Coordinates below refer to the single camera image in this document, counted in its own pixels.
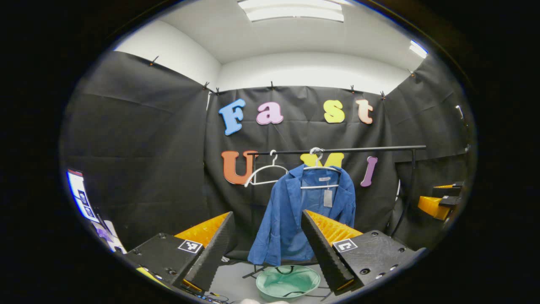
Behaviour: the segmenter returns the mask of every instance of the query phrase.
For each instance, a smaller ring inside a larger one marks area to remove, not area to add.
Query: foam letter
[[[325,167],[336,166],[341,168],[341,161],[344,157],[345,155],[343,153],[330,153],[330,155],[328,155],[328,158],[326,159]],[[318,156],[309,153],[300,155],[300,159],[304,162],[304,164],[310,167],[315,166],[315,161],[317,160],[317,158]]]
[[[259,106],[257,110],[261,112],[257,115],[257,122],[259,124],[276,124],[283,121],[283,116],[281,115],[281,108],[276,102],[263,103]]]
[[[377,157],[368,157],[368,168],[366,169],[366,175],[364,176],[364,180],[360,183],[362,187],[371,185],[371,178],[373,177],[373,170],[375,170],[377,160]]]
[[[238,99],[219,110],[218,113],[223,116],[223,120],[225,121],[225,135],[233,134],[242,128],[242,124],[238,123],[236,119],[239,121],[244,119],[244,113],[242,113],[242,109],[235,108],[243,108],[245,105],[246,102],[243,99]]]
[[[231,184],[245,184],[247,178],[253,172],[253,156],[247,155],[248,153],[257,151],[245,151],[244,157],[246,158],[246,174],[240,176],[236,174],[236,159],[238,152],[236,151],[223,151],[221,157],[223,157],[223,175],[225,179]]]
[[[360,118],[363,123],[372,123],[373,119],[369,117],[368,111],[373,111],[373,107],[369,105],[368,101],[365,99],[357,100],[356,103],[358,104],[358,118]]]
[[[345,120],[345,113],[343,105],[339,100],[327,100],[325,101],[323,108],[325,109],[325,119],[329,123],[340,123]]]

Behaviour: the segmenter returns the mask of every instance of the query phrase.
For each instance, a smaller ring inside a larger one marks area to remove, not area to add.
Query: green bowl
[[[292,302],[316,289],[320,282],[321,277],[311,268],[286,265],[266,269],[255,283],[265,301]]]

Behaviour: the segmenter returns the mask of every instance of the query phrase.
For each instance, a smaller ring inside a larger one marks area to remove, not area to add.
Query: screen
[[[85,218],[99,223],[99,220],[96,218],[96,215],[92,210],[92,206],[88,201],[86,189],[84,189],[83,174],[75,170],[68,170],[67,178],[69,180],[71,193],[73,194],[73,198],[75,199],[75,202],[77,203],[80,212]]]

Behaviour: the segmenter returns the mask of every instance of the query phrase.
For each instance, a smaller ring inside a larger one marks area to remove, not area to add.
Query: clothing rack
[[[410,185],[409,185],[409,195],[407,197],[407,200],[405,202],[405,206],[403,207],[403,211],[401,213],[401,216],[400,216],[400,219],[397,221],[397,224],[396,224],[396,227],[394,228],[394,230],[392,231],[392,233],[390,234],[390,237],[394,237],[394,234],[396,233],[398,227],[401,225],[401,222],[403,221],[403,218],[405,216],[405,213],[407,212],[407,210],[409,209],[409,205],[411,204],[411,200],[413,199],[412,198],[412,193],[413,193],[413,189],[414,189],[414,172],[415,172],[415,168],[416,168],[416,151],[417,150],[425,150],[426,149],[426,146],[425,145],[421,145],[421,146],[395,146],[395,147],[371,147],[371,148],[349,148],[349,149],[322,149],[322,152],[323,153],[359,153],[359,152],[376,152],[376,151],[384,151],[384,152],[387,152],[387,151],[411,151],[411,155],[412,155],[412,159],[411,159],[411,163],[412,163],[412,169],[411,169],[411,182],[410,182]],[[308,154],[310,153],[310,150],[299,150],[299,151],[277,151],[277,152],[274,152],[272,155],[274,154]],[[270,152],[251,152],[251,153],[248,153],[247,155],[270,155]],[[255,160],[257,159],[257,157],[253,157],[253,172],[255,172],[256,168],[255,168]],[[251,195],[252,195],[252,198],[253,200],[255,199],[255,187],[251,187]],[[254,226],[253,225],[253,218],[254,218],[254,210],[253,208],[251,208],[251,219],[252,219],[252,227]],[[253,231],[253,237],[256,236],[257,234],[257,229],[256,228],[253,228],[254,231]]]

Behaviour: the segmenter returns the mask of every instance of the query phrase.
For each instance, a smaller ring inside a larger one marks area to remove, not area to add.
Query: ceiling
[[[313,18],[251,22],[236,0],[197,0],[159,19],[199,43],[220,63],[281,52],[331,52],[415,70],[422,58],[392,21],[360,4],[343,4],[343,23]]]

